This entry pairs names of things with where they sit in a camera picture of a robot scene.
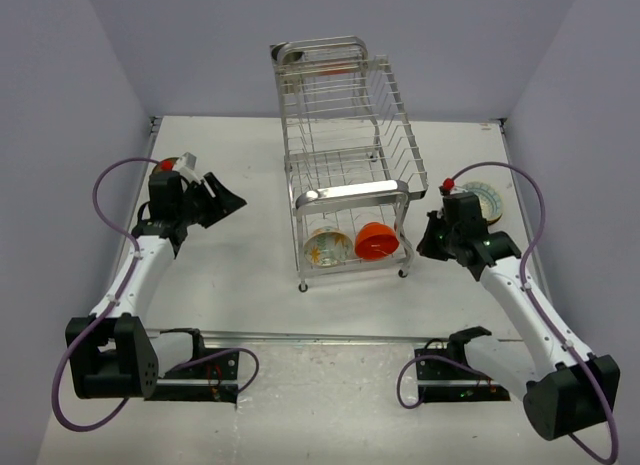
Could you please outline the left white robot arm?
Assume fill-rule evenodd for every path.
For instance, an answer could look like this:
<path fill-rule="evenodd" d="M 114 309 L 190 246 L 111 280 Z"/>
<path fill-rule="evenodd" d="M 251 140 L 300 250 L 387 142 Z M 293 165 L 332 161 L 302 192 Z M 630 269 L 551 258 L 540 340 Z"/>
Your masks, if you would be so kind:
<path fill-rule="evenodd" d="M 189 227 L 209 228 L 247 202 L 211 173 L 188 178 L 175 170 L 151 174 L 148 194 L 124 267 L 90 314 L 71 319 L 65 330 L 80 399 L 149 398 L 166 374 L 195 378 L 207 368 L 198 330 L 173 328 L 150 338 L 143 317 Z"/>

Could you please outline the brown ribbed bowl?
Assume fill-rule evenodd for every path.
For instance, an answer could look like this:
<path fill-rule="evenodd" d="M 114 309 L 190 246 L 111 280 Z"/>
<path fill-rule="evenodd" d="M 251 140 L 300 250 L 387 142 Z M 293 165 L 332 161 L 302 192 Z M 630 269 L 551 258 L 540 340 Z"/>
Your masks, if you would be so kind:
<path fill-rule="evenodd" d="M 172 171 L 177 161 L 177 157 L 163 159 L 153 167 L 151 174 L 154 175 L 165 171 Z"/>

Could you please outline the white bowl orange star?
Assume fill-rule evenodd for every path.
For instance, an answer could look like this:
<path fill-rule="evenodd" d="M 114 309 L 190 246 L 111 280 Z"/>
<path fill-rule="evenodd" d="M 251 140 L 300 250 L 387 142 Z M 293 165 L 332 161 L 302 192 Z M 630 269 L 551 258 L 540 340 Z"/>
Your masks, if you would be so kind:
<path fill-rule="evenodd" d="M 311 233 L 303 247 L 304 257 L 314 267 L 344 264 L 353 254 L 351 238 L 335 227 L 321 227 Z"/>

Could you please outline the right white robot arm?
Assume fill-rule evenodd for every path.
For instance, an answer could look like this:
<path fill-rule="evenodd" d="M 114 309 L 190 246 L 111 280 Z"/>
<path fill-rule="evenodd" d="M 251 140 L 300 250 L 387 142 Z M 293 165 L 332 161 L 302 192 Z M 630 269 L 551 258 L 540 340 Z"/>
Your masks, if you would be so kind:
<path fill-rule="evenodd" d="M 456 332 L 445 354 L 456 377 L 484 375 L 521 401 L 529 423 L 547 441 L 611 424 L 620 369 L 571 332 L 528 272 L 505 232 L 490 232 L 476 195 L 446 195 L 428 214 L 418 253 L 454 260 L 501 306 L 527 351 L 496 340 L 483 327 Z"/>

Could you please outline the mint green floral bowl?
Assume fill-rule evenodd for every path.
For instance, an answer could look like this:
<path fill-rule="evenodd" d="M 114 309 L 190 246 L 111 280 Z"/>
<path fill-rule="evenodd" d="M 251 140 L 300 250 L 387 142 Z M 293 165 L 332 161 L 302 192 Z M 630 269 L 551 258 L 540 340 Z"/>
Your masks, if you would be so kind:
<path fill-rule="evenodd" d="M 490 218 L 487 220 L 487 225 L 488 225 L 489 227 L 494 226 L 494 225 L 496 225 L 496 224 L 497 224 L 497 223 L 498 223 L 502 218 L 503 218 L 503 214 L 492 216 L 492 217 L 490 217 Z"/>

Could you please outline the yellow blue patterned bowl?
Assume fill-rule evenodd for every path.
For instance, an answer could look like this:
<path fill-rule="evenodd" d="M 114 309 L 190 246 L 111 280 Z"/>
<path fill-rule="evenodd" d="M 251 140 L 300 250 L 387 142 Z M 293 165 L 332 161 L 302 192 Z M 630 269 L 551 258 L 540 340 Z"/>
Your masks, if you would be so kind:
<path fill-rule="evenodd" d="M 462 185 L 466 192 L 474 193 L 480 202 L 483 218 L 487 221 L 490 217 L 504 213 L 504 204 L 498 191 L 491 185 L 471 181 Z"/>

